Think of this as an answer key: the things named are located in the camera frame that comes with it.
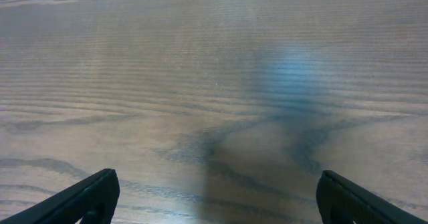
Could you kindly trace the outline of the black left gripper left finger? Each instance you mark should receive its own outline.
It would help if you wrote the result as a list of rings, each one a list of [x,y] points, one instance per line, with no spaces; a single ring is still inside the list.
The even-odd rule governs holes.
[[[120,185],[114,169],[103,169],[1,224],[110,224]]]

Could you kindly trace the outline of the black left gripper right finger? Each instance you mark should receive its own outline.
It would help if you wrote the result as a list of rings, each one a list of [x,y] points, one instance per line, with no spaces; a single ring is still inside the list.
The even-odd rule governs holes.
[[[331,170],[316,188],[323,224],[427,224]]]

